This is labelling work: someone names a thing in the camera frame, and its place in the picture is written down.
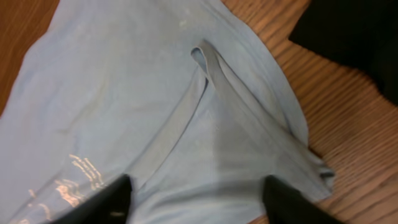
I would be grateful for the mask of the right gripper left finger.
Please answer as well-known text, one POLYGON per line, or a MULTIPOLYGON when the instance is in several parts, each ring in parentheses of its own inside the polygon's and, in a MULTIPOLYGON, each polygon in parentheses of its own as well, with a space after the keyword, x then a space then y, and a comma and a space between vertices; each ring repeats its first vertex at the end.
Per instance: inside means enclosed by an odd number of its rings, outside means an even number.
POLYGON ((124 174, 83 205, 52 224, 126 224, 131 205, 131 178, 124 174))

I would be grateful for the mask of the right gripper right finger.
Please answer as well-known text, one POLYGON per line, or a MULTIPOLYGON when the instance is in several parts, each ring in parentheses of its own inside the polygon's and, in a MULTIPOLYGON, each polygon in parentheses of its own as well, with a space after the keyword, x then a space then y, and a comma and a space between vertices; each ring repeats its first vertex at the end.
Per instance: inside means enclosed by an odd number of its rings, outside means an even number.
POLYGON ((264 178, 262 203, 270 224, 342 224, 273 175, 264 178))

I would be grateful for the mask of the light blue printed t-shirt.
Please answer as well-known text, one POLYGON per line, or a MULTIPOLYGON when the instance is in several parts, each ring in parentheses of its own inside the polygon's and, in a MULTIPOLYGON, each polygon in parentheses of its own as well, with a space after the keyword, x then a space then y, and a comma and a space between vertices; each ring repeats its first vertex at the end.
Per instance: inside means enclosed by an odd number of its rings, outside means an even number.
POLYGON ((56 220, 124 174, 129 223, 247 223, 264 177, 312 201, 334 177, 276 60, 220 1, 61 1, 1 117, 1 222, 56 220))

